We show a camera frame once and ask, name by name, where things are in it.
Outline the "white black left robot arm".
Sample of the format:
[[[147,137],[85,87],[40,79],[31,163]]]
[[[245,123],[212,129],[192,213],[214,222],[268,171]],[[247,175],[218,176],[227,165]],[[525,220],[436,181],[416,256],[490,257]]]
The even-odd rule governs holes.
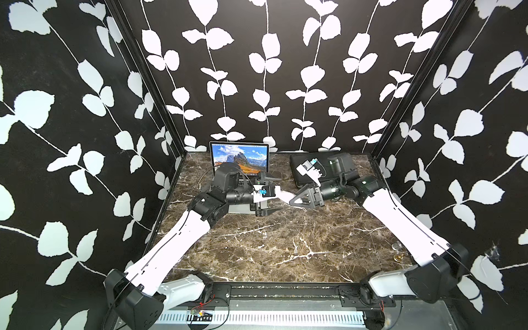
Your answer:
[[[202,296],[205,276],[192,274],[166,287],[162,283],[190,247],[228,214],[230,206],[293,198],[272,184],[240,187],[243,171],[235,163],[217,165],[214,173],[210,190],[191,199],[168,234],[124,272],[112,269],[106,276],[107,313],[116,314],[130,329],[149,329],[163,311]]]

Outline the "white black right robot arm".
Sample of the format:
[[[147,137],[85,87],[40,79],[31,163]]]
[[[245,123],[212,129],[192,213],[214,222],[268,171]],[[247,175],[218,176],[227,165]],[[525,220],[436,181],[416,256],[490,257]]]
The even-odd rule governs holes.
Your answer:
[[[307,184],[297,194],[285,193],[291,206],[315,208],[325,201],[347,197],[380,220],[411,254],[415,265],[390,272],[373,272],[360,282],[359,297],[367,306],[390,296],[413,296],[435,303],[448,295],[469,272],[468,251],[451,244],[405,209],[374,176],[341,177]]]

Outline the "white wireless mouse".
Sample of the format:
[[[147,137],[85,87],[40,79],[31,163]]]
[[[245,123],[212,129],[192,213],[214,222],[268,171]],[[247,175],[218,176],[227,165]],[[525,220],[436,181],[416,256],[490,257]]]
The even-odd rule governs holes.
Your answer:
[[[277,198],[279,198],[281,201],[285,202],[286,204],[290,203],[290,201],[295,197],[294,193],[284,191],[280,186],[275,186],[275,195]]]

